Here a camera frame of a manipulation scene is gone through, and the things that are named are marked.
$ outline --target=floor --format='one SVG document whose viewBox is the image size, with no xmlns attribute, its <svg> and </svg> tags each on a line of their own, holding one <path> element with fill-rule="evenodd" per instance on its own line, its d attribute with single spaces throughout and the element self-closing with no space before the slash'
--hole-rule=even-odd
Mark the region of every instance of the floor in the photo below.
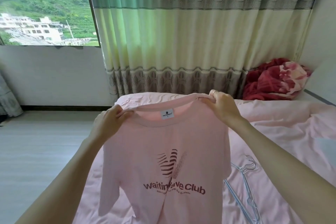
<svg viewBox="0 0 336 224">
<path fill-rule="evenodd" d="M 1 224 L 13 224 L 50 184 L 98 114 L 29 111 L 0 127 Z"/>
</svg>

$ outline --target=utility pole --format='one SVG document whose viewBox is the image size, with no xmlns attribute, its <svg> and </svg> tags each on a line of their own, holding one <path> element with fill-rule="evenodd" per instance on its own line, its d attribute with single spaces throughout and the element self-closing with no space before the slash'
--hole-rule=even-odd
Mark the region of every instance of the utility pole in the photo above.
<svg viewBox="0 0 336 224">
<path fill-rule="evenodd" d="M 67 25 L 68 25 L 68 28 L 69 28 L 69 30 L 70 30 L 70 34 L 71 34 L 71 36 L 72 36 L 72 39 L 74 39 L 74 35 L 72 34 L 71 27 L 69 26 L 68 20 L 65 20 L 65 21 L 66 21 L 66 23 L 67 23 Z"/>
</svg>

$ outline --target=hill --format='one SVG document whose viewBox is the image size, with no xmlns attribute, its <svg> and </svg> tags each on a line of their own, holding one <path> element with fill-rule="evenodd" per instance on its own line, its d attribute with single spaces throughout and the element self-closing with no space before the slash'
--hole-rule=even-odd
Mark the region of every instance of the hill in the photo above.
<svg viewBox="0 0 336 224">
<path fill-rule="evenodd" d="M 28 16 L 37 21 L 48 16 L 65 25 L 67 20 L 75 38 L 95 37 L 89 0 L 0 0 L 0 13 Z M 68 30 L 64 35 L 71 38 Z"/>
</svg>

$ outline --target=pink t-shirt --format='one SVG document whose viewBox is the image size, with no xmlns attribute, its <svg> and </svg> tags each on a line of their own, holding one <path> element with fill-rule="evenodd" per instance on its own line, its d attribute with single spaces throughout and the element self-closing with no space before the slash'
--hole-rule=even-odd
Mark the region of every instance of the pink t-shirt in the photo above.
<svg viewBox="0 0 336 224">
<path fill-rule="evenodd" d="M 132 109 L 103 147 L 100 216 L 121 187 L 132 223 L 221 223 L 223 179 L 231 173 L 228 128 L 199 97 L 210 98 L 191 94 Z"/>
</svg>

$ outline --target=person's left arm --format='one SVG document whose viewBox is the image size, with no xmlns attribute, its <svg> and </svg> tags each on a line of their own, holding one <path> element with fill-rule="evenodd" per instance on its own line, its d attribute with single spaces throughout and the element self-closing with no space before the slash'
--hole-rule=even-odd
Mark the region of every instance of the person's left arm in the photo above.
<svg viewBox="0 0 336 224">
<path fill-rule="evenodd" d="M 121 111 L 122 108 L 116 105 L 98 115 L 89 137 L 82 142 L 69 163 L 15 224 L 73 222 L 93 160 L 105 141 L 132 115 L 132 112 L 126 112 L 117 118 Z"/>
</svg>

